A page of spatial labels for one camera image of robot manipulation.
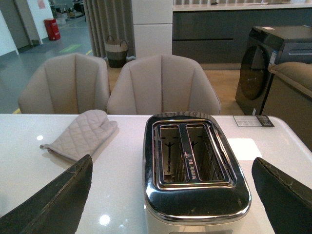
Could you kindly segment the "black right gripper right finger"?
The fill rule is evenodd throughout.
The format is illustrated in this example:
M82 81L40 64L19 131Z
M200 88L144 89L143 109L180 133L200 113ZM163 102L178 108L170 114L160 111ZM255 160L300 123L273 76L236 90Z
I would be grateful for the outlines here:
M256 191L276 234L312 232L312 190L266 160L253 161Z

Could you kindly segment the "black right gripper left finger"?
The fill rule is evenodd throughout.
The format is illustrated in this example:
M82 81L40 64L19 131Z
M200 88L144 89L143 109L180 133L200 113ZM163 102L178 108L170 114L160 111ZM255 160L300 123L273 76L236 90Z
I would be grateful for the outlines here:
M2 234L74 234L92 182L93 161L85 155L24 203L1 217Z

